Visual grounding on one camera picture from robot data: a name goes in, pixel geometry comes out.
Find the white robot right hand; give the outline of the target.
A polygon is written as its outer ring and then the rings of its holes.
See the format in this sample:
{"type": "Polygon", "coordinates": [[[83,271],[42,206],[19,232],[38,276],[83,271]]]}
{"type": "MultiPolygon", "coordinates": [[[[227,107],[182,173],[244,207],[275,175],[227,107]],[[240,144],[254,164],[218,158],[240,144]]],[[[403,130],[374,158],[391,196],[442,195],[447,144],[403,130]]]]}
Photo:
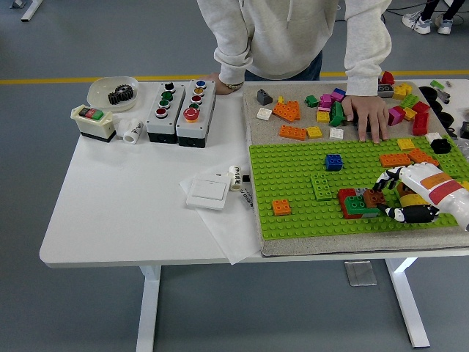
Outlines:
{"type": "Polygon", "coordinates": [[[392,208],[384,204],[377,207],[388,217],[402,223],[430,223],[440,213],[449,213],[464,230],[468,230],[468,190],[435,165],[423,162],[388,169],[377,179],[373,189],[394,188],[401,181],[421,196],[425,205],[392,208]]]}

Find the person's left hand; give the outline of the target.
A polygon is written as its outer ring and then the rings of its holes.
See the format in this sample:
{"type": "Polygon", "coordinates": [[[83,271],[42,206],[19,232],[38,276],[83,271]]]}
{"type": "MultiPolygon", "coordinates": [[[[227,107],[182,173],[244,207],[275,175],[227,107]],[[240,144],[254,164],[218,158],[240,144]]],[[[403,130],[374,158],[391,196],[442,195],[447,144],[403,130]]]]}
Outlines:
{"type": "Polygon", "coordinates": [[[381,140],[388,140],[388,108],[379,96],[346,96],[341,102],[344,114],[348,121],[358,116],[358,139],[366,141],[366,129],[369,126],[371,139],[375,144],[381,140]]]}

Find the person's right hand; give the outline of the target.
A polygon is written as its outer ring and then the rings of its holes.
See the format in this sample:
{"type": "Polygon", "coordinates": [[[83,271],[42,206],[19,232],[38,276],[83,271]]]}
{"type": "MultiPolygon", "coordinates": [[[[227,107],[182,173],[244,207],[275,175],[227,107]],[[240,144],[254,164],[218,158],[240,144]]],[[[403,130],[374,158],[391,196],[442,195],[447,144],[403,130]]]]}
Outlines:
{"type": "Polygon", "coordinates": [[[219,79],[219,74],[218,73],[211,73],[206,76],[202,76],[200,80],[203,81],[214,81],[215,82],[215,92],[217,95],[228,95],[231,94],[239,88],[231,89],[227,85],[225,85],[223,82],[220,81],[219,79]]]}

